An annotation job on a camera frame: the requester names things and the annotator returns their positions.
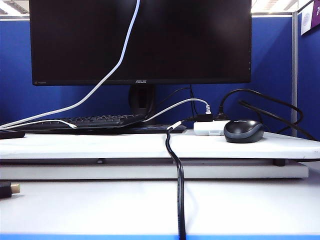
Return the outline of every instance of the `black monitor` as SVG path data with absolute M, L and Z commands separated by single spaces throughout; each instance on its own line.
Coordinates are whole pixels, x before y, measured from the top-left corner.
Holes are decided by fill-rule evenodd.
M 118 62 L 136 0 L 29 0 L 32 82 L 95 85 Z M 251 0 L 141 0 L 105 85 L 248 83 Z

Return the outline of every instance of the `keyboard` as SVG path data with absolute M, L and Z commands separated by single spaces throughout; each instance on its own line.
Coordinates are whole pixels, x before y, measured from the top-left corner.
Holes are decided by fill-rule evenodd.
M 122 128 L 128 125 L 133 125 L 142 122 L 145 119 L 144 115 L 102 115 L 102 116 L 88 116 L 88 117 L 68 117 L 68 118 L 54 118 L 63 120 L 67 123 L 74 124 L 78 129 L 113 129 Z M 71 129 L 62 122 L 50 121 L 40 122 L 22 126 L 19 129 L 23 130 L 65 130 Z

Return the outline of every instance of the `white cable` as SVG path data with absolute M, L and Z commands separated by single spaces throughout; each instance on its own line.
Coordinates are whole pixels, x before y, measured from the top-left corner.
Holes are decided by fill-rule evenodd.
M 177 121 L 175 124 L 167 127 L 166 129 L 169 130 L 170 128 L 172 128 L 172 130 L 173 130 L 173 129 L 179 127 L 181 124 L 182 124 L 182 121 Z
M 132 27 L 133 27 L 133 25 L 135 23 L 135 20 L 136 20 L 136 17 L 137 17 L 137 13 L 138 13 L 138 10 L 139 10 L 139 5 L 140 5 L 140 0 L 136 0 L 135 10 L 134 10 L 134 13 L 133 13 L 133 16 L 132 16 L 128 31 L 126 33 L 124 45 L 123 45 L 121 56 L 120 56 L 120 59 L 119 59 L 118 63 L 83 99 L 81 99 L 79 102 L 77 102 L 77 103 L 75 103 L 75 104 L 73 104 L 71 106 L 67 106 L 67 107 L 64 107 L 64 108 L 61 108 L 61 109 L 58 109 L 58 110 L 48 111 L 48 112 L 45 112 L 45 113 L 42 113 L 42 114 L 38 114 L 38 115 L 35 115 L 35 116 L 27 117 L 27 118 L 24 118 L 24 119 L 21 119 L 21 120 L 18 120 L 18 121 L 10 122 L 10 123 L 1 125 L 0 128 L 6 128 L 6 127 L 10 127 L 10 126 L 13 126 L 13 125 L 16 125 L 16 124 L 24 123 L 24 122 L 27 122 L 27 121 L 30 121 L 30 120 L 33 120 L 33 119 L 38 119 L 38 118 L 45 117 L 45 116 L 48 116 L 48 115 L 57 114 L 57 113 L 61 113 L 61 112 L 64 112 L 64 111 L 68 111 L 70 109 L 76 108 L 77 106 L 79 106 L 80 104 L 85 102 L 115 72 L 115 70 L 117 70 L 117 68 L 121 65 L 121 63 L 122 63 L 122 61 L 124 59 L 124 55 L 125 55 L 126 49 L 127 49 L 127 44 L 128 44 L 128 40 L 129 40 L 129 37 L 130 37 L 130 33 L 131 33 Z
M 161 112 L 158 112 L 157 114 L 153 115 L 152 117 L 142 121 L 143 123 L 145 122 L 148 122 L 156 117 L 158 117 L 159 115 L 169 111 L 170 109 L 173 109 L 177 106 L 179 106 L 180 104 L 184 104 L 186 102 L 190 102 L 190 101 L 198 101 L 198 102 L 201 102 L 201 103 L 204 103 L 205 104 L 205 109 L 206 109 L 206 112 L 205 114 L 211 114 L 210 112 L 210 105 L 205 101 L 205 100 L 202 100 L 202 99 L 198 99 L 198 98 L 189 98 L 189 99 L 186 99 L 186 100 L 183 100 L 183 101 L 180 101 L 180 102 L 177 102 L 176 104 L 172 105 L 172 106 L 169 106 L 167 107 L 166 109 L 162 110 Z
M 68 125 L 70 128 L 76 129 L 77 126 L 72 124 L 72 123 L 68 123 L 66 121 L 63 120 L 41 120 L 41 121 L 34 121 L 34 122 L 28 122 L 28 123 L 23 123 L 23 124 L 19 124 L 19 125 L 14 125 L 14 126 L 7 126 L 7 127 L 0 127 L 0 131 L 1 130 L 8 130 L 8 129 L 15 129 L 18 127 L 22 127 L 22 126 L 26 126 L 26 125 L 31 125 L 31 124 L 40 124 L 40 123 L 46 123 L 46 122 L 60 122 L 63 124 Z

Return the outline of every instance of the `gray mouse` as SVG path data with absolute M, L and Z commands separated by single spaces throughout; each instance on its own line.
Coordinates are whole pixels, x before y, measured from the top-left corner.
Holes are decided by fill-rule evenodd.
M 223 133 L 229 143 L 254 143 L 262 139 L 264 125 L 254 120 L 234 120 L 224 126 Z

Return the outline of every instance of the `monitor stand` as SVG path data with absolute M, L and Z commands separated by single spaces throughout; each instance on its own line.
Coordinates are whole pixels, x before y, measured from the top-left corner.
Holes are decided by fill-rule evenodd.
M 145 116 L 153 116 L 156 114 L 156 87 L 153 84 L 131 85 L 128 95 L 129 105 L 132 114 L 142 114 Z M 166 133 L 169 124 L 156 124 L 156 119 L 148 122 L 141 122 L 128 127 L 116 129 L 117 132 L 128 134 L 159 134 Z M 180 134 L 186 127 L 180 125 L 172 131 L 172 133 Z

